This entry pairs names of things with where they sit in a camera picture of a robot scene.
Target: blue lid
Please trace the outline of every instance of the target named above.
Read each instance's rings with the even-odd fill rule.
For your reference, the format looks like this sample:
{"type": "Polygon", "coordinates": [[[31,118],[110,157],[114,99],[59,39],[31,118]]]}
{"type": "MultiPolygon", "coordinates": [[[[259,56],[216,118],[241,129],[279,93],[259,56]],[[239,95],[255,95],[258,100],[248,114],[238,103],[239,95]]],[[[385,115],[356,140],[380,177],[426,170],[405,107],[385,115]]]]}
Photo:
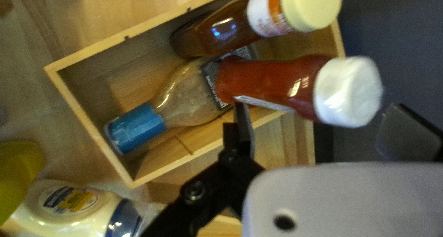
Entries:
{"type": "Polygon", "coordinates": [[[111,143],[121,155],[144,144],[166,130],[160,115],[146,102],[117,117],[105,126],[111,143]]]}
{"type": "Polygon", "coordinates": [[[134,208],[132,202],[123,199],[114,210],[105,237],[133,237],[140,227],[141,216],[134,208]]]}

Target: white bottle cap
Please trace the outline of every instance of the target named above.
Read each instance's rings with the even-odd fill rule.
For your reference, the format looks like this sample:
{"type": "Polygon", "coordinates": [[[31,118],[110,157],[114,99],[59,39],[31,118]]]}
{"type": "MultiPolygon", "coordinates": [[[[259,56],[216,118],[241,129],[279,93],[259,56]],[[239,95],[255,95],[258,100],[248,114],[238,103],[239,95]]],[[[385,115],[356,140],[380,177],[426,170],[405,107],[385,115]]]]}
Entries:
{"type": "Polygon", "coordinates": [[[310,32],[329,26],[341,8],[341,0],[280,0],[283,14],[297,31],[310,32]]]}
{"type": "Polygon", "coordinates": [[[333,58],[315,79],[314,108],[323,123],[357,128],[372,120],[382,94],[380,75],[371,58],[333,58]]]}

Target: bolt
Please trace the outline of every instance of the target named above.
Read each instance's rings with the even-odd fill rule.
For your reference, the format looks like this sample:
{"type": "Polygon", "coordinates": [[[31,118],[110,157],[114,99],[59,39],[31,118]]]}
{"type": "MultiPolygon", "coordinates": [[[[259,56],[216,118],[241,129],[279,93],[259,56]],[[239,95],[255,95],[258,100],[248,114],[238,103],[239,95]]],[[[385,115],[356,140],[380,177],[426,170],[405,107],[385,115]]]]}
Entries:
{"type": "Polygon", "coordinates": [[[228,162],[233,162],[237,158],[237,150],[236,149],[226,150],[224,153],[224,158],[228,162]]]}
{"type": "Polygon", "coordinates": [[[186,186],[186,189],[184,191],[184,196],[186,197],[186,199],[191,201],[201,199],[204,194],[205,187],[203,186],[203,183],[201,181],[193,181],[188,186],[186,186]]]}

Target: yellow label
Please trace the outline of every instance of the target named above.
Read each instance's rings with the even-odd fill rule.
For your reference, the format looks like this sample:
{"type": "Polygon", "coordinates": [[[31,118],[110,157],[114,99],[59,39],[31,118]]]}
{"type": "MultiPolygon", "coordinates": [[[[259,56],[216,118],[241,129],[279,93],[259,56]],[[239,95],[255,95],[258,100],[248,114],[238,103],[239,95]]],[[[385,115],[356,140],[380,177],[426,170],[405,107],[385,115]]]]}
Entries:
{"type": "Polygon", "coordinates": [[[57,206],[72,211],[79,211],[93,195],[94,193],[91,192],[74,189],[72,193],[57,206]]]}

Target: wooden box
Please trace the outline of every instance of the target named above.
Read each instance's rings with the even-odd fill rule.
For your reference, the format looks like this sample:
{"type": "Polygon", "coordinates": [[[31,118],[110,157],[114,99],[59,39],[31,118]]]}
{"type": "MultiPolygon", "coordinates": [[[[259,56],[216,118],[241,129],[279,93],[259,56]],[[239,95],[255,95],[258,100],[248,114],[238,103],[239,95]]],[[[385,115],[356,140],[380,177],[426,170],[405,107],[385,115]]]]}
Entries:
{"type": "MultiPolygon", "coordinates": [[[[137,158],[114,153],[103,125],[148,101],[169,72],[185,61],[176,57],[169,45],[174,30],[228,1],[193,0],[44,68],[129,188],[152,181],[202,155],[215,156],[222,149],[222,123],[232,121],[230,112],[201,126],[170,129],[144,145],[144,154],[137,158]]],[[[344,55],[336,22],[308,34],[264,39],[253,47],[265,59],[294,59],[309,53],[344,55]]],[[[256,128],[284,112],[253,108],[250,115],[256,128]]],[[[281,120],[280,126],[294,129],[294,120],[281,120]]],[[[312,127],[309,123],[303,126],[312,127]]],[[[285,135],[287,132],[279,136],[289,145],[295,144],[295,138],[285,135]]]]}

